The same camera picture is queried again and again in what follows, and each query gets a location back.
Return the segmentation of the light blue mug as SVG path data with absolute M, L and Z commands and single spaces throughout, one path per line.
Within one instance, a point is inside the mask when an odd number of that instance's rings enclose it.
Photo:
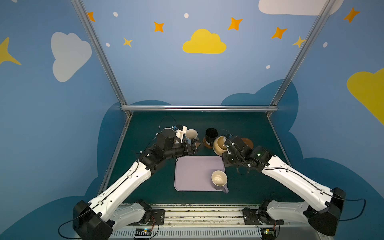
M 198 132 L 194 129 L 188 129 L 185 133 L 185 138 L 189 144 L 192 143 L 192 139 L 196 139 L 198 137 Z

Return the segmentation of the brown wooden round coaster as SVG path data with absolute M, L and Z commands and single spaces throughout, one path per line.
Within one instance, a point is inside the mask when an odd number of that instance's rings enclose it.
M 250 139 L 248 139 L 248 138 L 242 138 L 242 141 L 243 141 L 247 146 L 249 146 L 251 149 L 254 148 L 254 143 L 253 143 Z

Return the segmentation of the dark wooden round coaster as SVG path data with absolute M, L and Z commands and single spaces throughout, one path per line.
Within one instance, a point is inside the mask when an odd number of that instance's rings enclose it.
M 206 148 L 208 148 L 208 149 L 212 149 L 213 148 L 209 143 L 207 143 L 206 138 L 203 139 L 203 143 L 204 143 Z

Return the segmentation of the yellow mug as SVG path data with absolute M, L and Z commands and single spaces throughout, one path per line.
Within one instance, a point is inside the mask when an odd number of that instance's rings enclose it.
M 226 141 L 226 138 L 224 136 L 220 136 L 215 139 L 213 143 L 213 150 L 216 155 L 222 156 L 223 153 L 226 153 L 228 151 L 225 141 Z

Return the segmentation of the white cream mug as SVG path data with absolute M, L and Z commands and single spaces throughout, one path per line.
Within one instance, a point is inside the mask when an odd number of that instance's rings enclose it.
M 164 128 L 162 131 L 162 133 L 170 133 L 170 132 L 175 132 L 175 130 L 173 128 Z

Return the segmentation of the black mug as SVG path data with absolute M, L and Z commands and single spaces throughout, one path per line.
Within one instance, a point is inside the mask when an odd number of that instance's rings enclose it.
M 218 135 L 219 135 L 219 132 L 217 129 L 208 128 L 206 130 L 206 135 L 205 135 L 207 143 L 209 143 L 211 146 L 213 146 L 213 143 L 216 140 L 216 138 L 218 137 Z

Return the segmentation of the lavender mug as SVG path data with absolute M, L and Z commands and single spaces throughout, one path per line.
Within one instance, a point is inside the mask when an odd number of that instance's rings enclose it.
M 214 171 L 211 175 L 211 180 L 214 188 L 217 191 L 222 191 L 225 194 L 229 193 L 228 189 L 228 177 L 223 171 Z

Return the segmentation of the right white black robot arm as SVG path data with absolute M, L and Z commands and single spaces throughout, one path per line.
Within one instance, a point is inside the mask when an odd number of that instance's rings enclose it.
M 284 221 L 308 223 L 317 232 L 333 237 L 336 234 L 346 193 L 330 189 L 311 180 L 287 165 L 262 146 L 250 148 L 238 136 L 225 135 L 226 167 L 245 167 L 275 179 L 303 199 L 299 203 L 265 200 L 255 212 L 262 225 L 283 224 Z

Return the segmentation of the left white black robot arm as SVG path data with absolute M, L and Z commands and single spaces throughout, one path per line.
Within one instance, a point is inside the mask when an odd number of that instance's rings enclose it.
M 147 222 L 152 208 L 144 201 L 118 210 L 120 204 L 143 182 L 159 170 L 164 160 L 191 156 L 198 152 L 197 141 L 183 141 L 163 149 L 153 145 L 145 150 L 131 168 L 108 189 L 89 202 L 78 202 L 73 211 L 73 229 L 82 240 L 107 240 L 127 225 Z

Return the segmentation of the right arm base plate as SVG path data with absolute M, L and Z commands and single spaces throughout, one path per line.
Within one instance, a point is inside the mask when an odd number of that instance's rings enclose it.
M 265 210 L 244 208 L 242 210 L 245 225 L 283 225 L 283 220 L 272 219 Z

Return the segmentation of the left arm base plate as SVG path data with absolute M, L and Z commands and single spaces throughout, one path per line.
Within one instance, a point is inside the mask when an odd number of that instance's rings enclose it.
M 129 226 L 151 226 L 153 223 L 155 223 L 155 225 L 163 226 L 164 221 L 165 210 L 152 209 L 151 211 L 146 211 L 143 218 L 138 223 L 131 223 Z

